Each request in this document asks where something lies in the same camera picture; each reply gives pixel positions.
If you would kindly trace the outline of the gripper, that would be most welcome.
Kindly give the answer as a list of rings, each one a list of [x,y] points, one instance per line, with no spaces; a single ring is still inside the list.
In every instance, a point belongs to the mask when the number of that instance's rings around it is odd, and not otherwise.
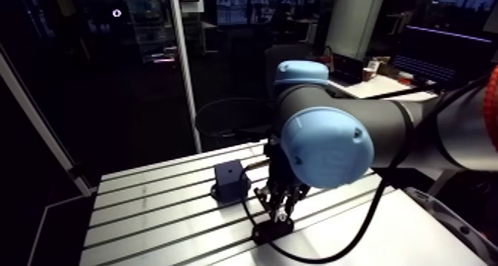
[[[270,188],[288,187],[285,189],[283,201],[285,213],[281,216],[281,220],[289,222],[294,206],[307,196],[310,187],[306,184],[301,184],[296,177],[276,136],[270,135],[268,137],[268,142],[265,145],[265,155],[270,160],[268,164],[268,186],[256,187],[253,192],[264,211],[269,215],[270,220],[278,222],[281,199],[279,194],[272,193]]]

